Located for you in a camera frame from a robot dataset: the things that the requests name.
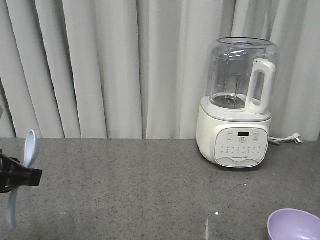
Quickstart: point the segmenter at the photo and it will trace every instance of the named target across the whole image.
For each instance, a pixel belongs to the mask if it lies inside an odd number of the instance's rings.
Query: power cord
[[[287,138],[276,138],[276,137],[269,137],[269,142],[279,145],[287,142],[295,142],[296,144],[303,144],[304,142],[300,139],[301,135],[300,133],[296,132],[292,134],[291,136],[288,136]]]

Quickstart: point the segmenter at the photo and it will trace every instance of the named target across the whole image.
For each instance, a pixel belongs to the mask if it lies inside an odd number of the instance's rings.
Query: table
[[[40,139],[39,187],[19,188],[1,239],[266,240],[269,215],[320,216],[320,141],[270,145],[255,168],[205,160],[195,140]],[[24,139],[0,139],[23,160]]]

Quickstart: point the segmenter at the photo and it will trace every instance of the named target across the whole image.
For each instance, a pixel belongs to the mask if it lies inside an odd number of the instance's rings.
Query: blender jar
[[[209,63],[210,103],[228,110],[265,112],[272,97],[279,56],[277,45],[268,40],[218,39]]]

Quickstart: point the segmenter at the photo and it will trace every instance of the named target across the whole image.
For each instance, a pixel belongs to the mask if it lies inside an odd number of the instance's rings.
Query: lavender bowl
[[[273,212],[267,228],[270,240],[320,240],[320,218],[297,209]]]

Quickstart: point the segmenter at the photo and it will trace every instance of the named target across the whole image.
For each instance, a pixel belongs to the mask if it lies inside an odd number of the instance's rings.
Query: plastic spoon
[[[23,166],[30,168],[38,156],[38,139],[34,130],[30,130],[25,139]],[[16,227],[16,200],[18,188],[12,189],[9,196],[9,202],[6,212],[6,218],[11,228]]]

